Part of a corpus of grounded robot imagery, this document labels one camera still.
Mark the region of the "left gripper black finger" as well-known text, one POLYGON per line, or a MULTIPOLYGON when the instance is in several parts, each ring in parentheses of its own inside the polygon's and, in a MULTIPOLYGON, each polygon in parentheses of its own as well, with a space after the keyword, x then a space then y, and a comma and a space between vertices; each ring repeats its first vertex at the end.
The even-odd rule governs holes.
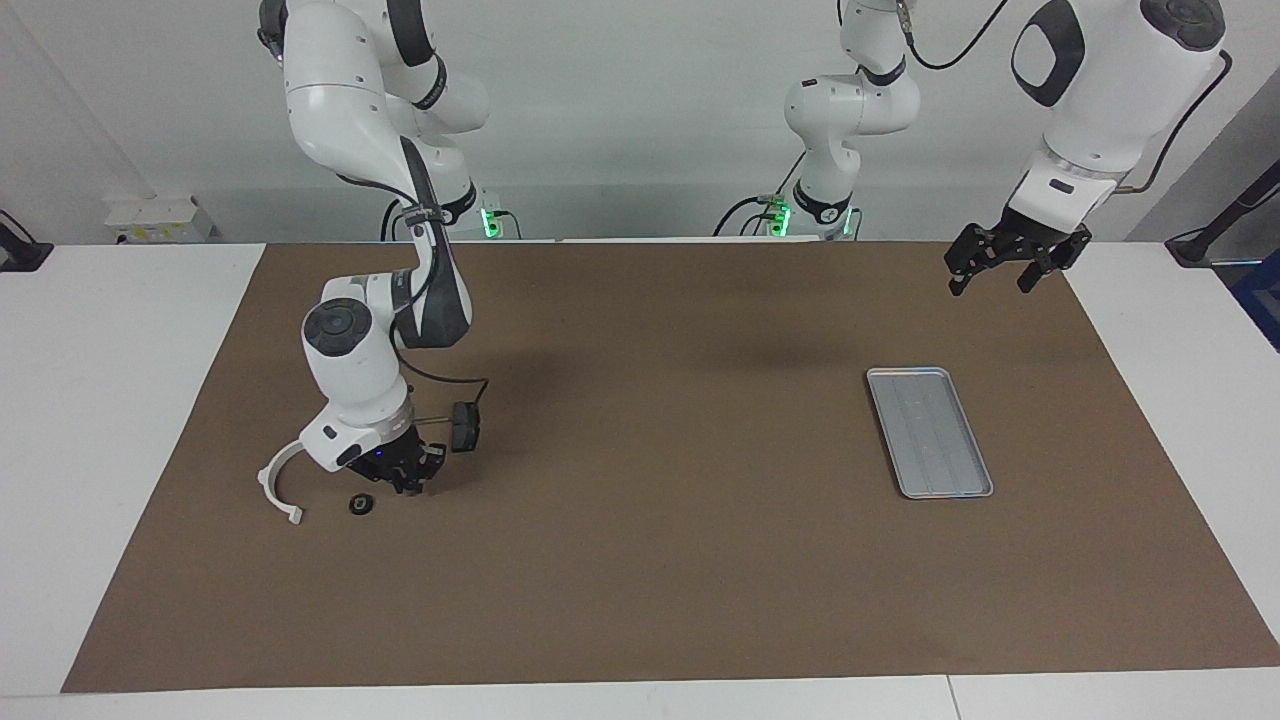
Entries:
POLYGON ((989 236, 987 232, 961 232, 945 252, 951 279, 948 291, 959 297, 970 281, 989 268, 989 236))
POLYGON ((1048 275, 1062 270, 1062 251, 1065 245, 1034 245, 1027 268, 1018 278, 1018 288, 1023 293, 1030 293, 1038 283, 1048 275))

